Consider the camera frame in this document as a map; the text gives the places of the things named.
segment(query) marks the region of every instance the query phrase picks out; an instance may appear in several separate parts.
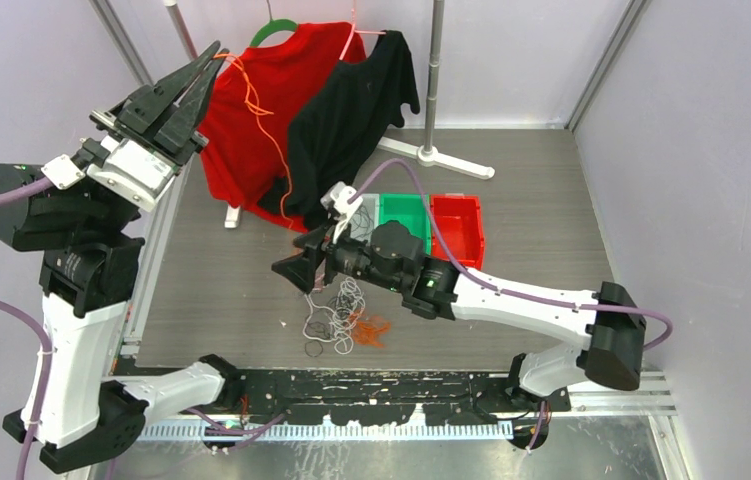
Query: orange string pile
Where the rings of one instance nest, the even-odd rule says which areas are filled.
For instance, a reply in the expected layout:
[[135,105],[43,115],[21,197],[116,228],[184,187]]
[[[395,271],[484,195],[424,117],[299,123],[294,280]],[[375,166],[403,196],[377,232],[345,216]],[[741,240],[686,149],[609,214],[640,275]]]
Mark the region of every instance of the orange string pile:
[[248,107],[248,111],[254,114],[254,119],[255,121],[257,121],[257,128],[259,128],[260,131],[263,132],[263,134],[272,141],[272,144],[275,145],[275,149],[278,151],[278,156],[281,158],[281,164],[284,165],[284,172],[286,172],[287,174],[287,192],[283,197],[281,197],[280,207],[281,218],[289,221],[290,224],[288,228],[292,229],[294,221],[287,216],[286,209],[284,208],[284,203],[287,201],[287,197],[289,197],[293,193],[293,177],[292,175],[290,175],[290,166],[287,164],[287,159],[286,157],[284,157],[284,152],[281,151],[281,146],[278,144],[278,141],[275,140],[275,137],[267,132],[265,128],[263,128],[263,125],[260,124],[260,117],[266,115],[274,115],[275,113],[270,112],[269,110],[266,110],[265,108],[262,108],[260,106],[260,96],[257,94],[257,90],[254,88],[254,85],[252,85],[251,80],[249,80],[248,74],[245,72],[245,65],[242,63],[240,57],[232,53],[223,53],[216,55],[213,58],[224,58],[228,63],[237,67],[240,73],[242,73],[243,80],[245,80],[246,85],[245,99],[243,100],[243,103],[245,103],[245,106]]
[[351,338],[358,345],[370,345],[377,348],[384,348],[380,342],[381,335],[390,331],[392,324],[380,315],[370,315],[362,318],[363,312],[354,312],[350,317],[350,322],[354,323],[351,331]]

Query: pink hanger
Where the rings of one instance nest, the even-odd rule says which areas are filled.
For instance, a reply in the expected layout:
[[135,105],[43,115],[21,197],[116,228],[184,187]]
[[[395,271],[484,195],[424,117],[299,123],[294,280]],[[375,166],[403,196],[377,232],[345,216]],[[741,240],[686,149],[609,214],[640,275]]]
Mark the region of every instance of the pink hanger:
[[385,32],[373,32],[369,30],[357,30],[357,0],[354,0],[354,3],[352,3],[351,7],[351,32],[349,32],[349,38],[346,40],[346,46],[343,47],[343,52],[340,54],[340,60],[343,59],[343,57],[346,56],[346,52],[348,52],[348,47],[351,45],[351,39],[354,37],[354,33],[357,32],[361,35],[368,34],[368,35],[384,35]]

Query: white wall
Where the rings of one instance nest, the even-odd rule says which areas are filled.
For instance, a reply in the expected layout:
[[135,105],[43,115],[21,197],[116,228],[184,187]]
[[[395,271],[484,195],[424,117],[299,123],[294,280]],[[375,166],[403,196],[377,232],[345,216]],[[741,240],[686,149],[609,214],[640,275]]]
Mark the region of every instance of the white wall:
[[701,478],[751,478],[751,2],[653,1],[577,139]]
[[[177,66],[182,48],[162,2],[114,3],[152,75]],[[361,28],[404,33],[424,105],[433,1],[357,3]],[[446,1],[438,124],[564,125],[627,4],[628,0]],[[220,39],[239,53],[269,19],[265,0],[181,0],[179,5],[199,50]],[[299,23],[349,21],[352,0],[273,0],[272,7],[275,18]],[[177,61],[169,58],[173,55]],[[409,124],[420,125],[422,119],[409,119]]]
[[[0,163],[43,163],[77,150],[96,132],[87,115],[109,108],[136,84],[86,1],[0,2]],[[42,255],[0,243],[0,299],[41,319]],[[1,429],[33,381],[38,344],[0,314],[0,479],[13,477],[19,445]],[[52,478],[34,450],[29,479]]]

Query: white rack foot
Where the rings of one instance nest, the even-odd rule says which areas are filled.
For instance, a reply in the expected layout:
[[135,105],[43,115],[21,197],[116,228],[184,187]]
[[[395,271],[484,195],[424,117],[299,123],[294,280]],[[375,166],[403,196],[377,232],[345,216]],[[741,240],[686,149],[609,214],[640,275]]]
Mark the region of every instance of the white rack foot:
[[234,208],[228,205],[228,211],[225,212],[225,228],[237,228],[240,224],[240,213],[242,207]]
[[424,167],[436,165],[482,180],[489,180],[496,174],[496,169],[493,167],[486,167],[484,165],[479,165],[477,163],[468,162],[451,155],[440,153],[437,150],[437,147],[432,147],[430,152],[425,152],[422,147],[393,140],[392,138],[382,137],[381,140],[378,141],[378,148],[397,155],[416,158]]

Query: clothes rack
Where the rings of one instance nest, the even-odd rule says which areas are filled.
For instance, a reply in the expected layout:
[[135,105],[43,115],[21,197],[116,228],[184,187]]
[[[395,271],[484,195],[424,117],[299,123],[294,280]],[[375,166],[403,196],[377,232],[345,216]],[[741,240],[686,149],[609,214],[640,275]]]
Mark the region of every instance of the clothes rack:
[[[440,153],[434,146],[434,129],[437,115],[437,87],[440,80],[440,47],[443,42],[443,11],[445,0],[433,0],[434,13],[431,19],[431,52],[428,57],[428,93],[425,98],[425,135],[422,145],[416,146],[384,137],[378,142],[378,148],[405,157],[416,158],[423,166],[443,167],[464,175],[488,180],[493,178],[496,170],[493,167],[480,165],[461,158]],[[178,0],[163,0],[175,30],[190,58],[195,58],[195,47],[189,28],[181,15]],[[228,206],[225,213],[225,228],[236,228],[239,225],[240,207]]]

